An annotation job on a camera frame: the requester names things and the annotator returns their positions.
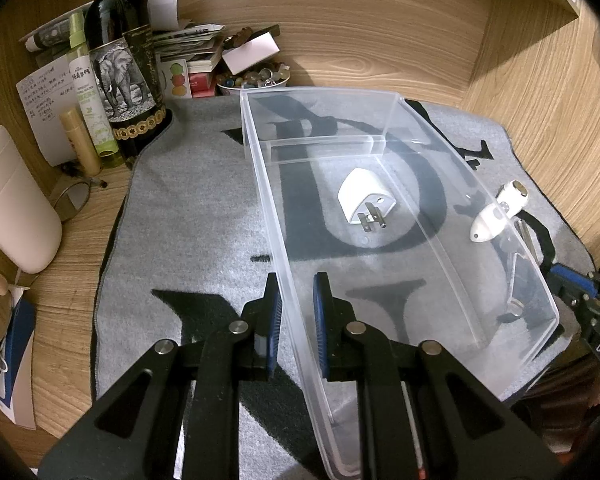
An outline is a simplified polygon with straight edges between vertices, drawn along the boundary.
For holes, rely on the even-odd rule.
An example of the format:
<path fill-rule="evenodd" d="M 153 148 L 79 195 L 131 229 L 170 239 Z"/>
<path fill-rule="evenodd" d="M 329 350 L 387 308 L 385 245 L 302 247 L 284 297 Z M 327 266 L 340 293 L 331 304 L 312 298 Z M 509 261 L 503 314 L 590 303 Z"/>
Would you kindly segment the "white handheld massager device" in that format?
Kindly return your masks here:
<path fill-rule="evenodd" d="M 502 234 L 509 220 L 527 206 L 528 200 L 529 191 L 520 181 L 504 184 L 494 202 L 484 206 L 472 222 L 470 240 L 485 243 Z"/>

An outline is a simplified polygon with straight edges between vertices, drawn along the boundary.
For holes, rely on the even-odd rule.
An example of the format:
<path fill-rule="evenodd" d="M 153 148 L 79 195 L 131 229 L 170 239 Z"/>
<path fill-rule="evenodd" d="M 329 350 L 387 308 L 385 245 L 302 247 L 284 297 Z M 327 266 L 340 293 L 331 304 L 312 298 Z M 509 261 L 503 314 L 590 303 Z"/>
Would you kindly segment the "white plug adapter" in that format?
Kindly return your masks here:
<path fill-rule="evenodd" d="M 387 218 L 396 206 L 396 199 L 372 170 L 352 169 L 340 185 L 338 203 L 347 222 L 362 226 L 365 232 L 376 223 L 387 226 Z"/>

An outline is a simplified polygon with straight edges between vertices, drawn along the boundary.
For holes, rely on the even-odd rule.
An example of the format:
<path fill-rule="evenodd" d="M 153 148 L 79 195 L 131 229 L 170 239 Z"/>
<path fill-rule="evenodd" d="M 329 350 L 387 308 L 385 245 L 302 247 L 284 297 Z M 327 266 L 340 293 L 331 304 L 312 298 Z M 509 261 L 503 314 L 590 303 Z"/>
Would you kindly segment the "clear plastic storage bin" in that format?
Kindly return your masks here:
<path fill-rule="evenodd" d="M 355 386 L 329 382 L 318 362 L 313 279 L 356 317 L 404 344 L 433 339 L 500 399 L 528 382 L 558 324 L 538 265 L 510 221 L 470 240 L 494 202 L 486 181 L 400 94 L 283 88 L 240 98 L 274 269 L 301 387 L 325 468 L 361 472 Z M 337 194 L 354 168 L 372 170 L 396 199 L 387 226 L 365 232 Z"/>

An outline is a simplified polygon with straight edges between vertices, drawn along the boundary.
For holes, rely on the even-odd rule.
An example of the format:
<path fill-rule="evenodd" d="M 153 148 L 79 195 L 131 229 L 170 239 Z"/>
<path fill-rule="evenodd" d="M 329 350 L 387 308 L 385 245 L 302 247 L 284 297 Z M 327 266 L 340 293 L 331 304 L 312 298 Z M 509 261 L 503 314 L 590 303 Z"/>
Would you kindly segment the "grey mat with black letters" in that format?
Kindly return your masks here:
<path fill-rule="evenodd" d="M 590 254 L 522 169 L 500 125 L 444 106 L 406 102 L 486 181 L 493 196 L 505 183 L 520 181 L 530 193 L 528 211 L 550 231 L 558 261 L 582 273 L 592 270 Z M 171 125 L 134 165 L 100 280 L 93 365 L 97 393 L 157 340 L 189 344 L 232 322 L 275 272 L 240 99 L 179 102 L 172 112 Z M 567 348 L 576 332 L 573 315 L 554 301 L 557 327 L 530 363 L 531 377 L 521 388 Z M 332 478 L 317 446 L 283 314 L 273 379 L 242 387 L 240 474 L 245 479 Z"/>

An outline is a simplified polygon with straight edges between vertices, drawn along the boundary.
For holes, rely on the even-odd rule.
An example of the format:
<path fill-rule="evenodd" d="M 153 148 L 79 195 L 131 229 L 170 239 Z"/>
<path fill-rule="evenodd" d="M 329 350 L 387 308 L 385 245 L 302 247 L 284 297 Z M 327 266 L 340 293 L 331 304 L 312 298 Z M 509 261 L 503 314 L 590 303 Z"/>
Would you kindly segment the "beige cylindrical tube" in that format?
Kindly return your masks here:
<path fill-rule="evenodd" d="M 97 176 L 102 170 L 102 165 L 80 110 L 77 107 L 71 107 L 60 113 L 59 119 L 84 172 L 89 177 Z"/>

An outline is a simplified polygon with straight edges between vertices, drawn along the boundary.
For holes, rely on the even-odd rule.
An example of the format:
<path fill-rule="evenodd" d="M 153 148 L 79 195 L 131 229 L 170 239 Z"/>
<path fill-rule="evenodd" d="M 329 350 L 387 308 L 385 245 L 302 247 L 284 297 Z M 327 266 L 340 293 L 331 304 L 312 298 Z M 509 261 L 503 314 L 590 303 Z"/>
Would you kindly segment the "white bowl of stones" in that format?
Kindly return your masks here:
<path fill-rule="evenodd" d="M 290 77 L 291 67 L 288 64 L 262 62 L 237 75 L 230 72 L 220 73 L 214 77 L 214 83 L 222 94 L 231 96 L 239 94 L 242 90 L 285 87 L 290 81 Z"/>

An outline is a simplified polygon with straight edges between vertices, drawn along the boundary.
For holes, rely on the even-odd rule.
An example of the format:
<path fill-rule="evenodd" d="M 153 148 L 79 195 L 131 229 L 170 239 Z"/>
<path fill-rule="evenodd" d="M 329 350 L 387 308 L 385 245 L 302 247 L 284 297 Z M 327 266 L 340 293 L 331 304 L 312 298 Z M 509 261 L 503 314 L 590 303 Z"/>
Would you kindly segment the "card with coloured circles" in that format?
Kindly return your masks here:
<path fill-rule="evenodd" d="M 162 94 L 166 100 L 184 100 L 192 97 L 185 60 L 160 61 L 158 70 Z"/>

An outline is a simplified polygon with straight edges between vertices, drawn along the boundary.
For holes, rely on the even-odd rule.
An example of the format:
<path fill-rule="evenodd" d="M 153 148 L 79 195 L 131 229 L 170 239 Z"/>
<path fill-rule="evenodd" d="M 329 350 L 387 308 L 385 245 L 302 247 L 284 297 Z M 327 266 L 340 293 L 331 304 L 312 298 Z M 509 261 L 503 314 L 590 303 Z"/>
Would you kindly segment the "small white box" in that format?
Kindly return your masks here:
<path fill-rule="evenodd" d="M 279 52 L 279 46 L 274 37 L 266 32 L 263 35 L 250 39 L 240 47 L 225 50 L 222 59 L 233 75 L 237 75 L 248 68 L 266 61 Z"/>

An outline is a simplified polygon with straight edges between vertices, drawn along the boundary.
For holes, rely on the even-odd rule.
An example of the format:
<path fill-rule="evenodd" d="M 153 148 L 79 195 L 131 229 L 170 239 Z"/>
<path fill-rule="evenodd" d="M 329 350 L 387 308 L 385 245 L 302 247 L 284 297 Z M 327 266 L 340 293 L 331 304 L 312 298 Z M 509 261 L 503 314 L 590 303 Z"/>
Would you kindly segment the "green white spray bottle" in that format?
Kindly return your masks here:
<path fill-rule="evenodd" d="M 99 95 L 99 86 L 85 37 L 82 11 L 74 12 L 69 16 L 69 42 L 69 72 L 87 132 L 102 166 L 117 167 L 122 164 L 123 158 Z"/>

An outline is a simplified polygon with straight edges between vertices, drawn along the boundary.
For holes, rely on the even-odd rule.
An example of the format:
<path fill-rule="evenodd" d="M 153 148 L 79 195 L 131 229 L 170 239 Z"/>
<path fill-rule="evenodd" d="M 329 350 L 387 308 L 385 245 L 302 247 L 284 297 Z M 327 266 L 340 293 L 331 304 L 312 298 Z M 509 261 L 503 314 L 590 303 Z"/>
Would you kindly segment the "stack of books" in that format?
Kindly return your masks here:
<path fill-rule="evenodd" d="M 201 24 L 155 34 L 158 61 L 182 61 L 189 73 L 212 73 L 221 59 L 224 29 L 220 24 Z"/>

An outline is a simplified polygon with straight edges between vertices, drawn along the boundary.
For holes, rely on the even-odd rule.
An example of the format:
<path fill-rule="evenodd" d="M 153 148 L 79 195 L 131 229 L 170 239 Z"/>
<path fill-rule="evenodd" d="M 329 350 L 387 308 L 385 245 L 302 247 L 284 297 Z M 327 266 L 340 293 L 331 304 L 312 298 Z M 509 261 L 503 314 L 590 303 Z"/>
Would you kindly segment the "dark wine bottle elephant label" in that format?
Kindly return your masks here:
<path fill-rule="evenodd" d="M 148 0 L 94 0 L 85 35 L 114 140 L 131 167 L 172 118 L 163 101 Z"/>

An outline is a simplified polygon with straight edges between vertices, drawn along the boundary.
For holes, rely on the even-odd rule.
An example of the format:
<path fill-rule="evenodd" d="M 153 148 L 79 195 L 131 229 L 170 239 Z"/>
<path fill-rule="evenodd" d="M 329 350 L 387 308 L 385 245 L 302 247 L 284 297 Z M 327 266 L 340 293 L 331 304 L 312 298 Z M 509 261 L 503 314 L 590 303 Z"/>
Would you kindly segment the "white handwritten note paper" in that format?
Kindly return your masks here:
<path fill-rule="evenodd" d="M 59 115 L 78 105 L 65 55 L 16 84 L 38 149 L 52 167 L 76 159 Z"/>

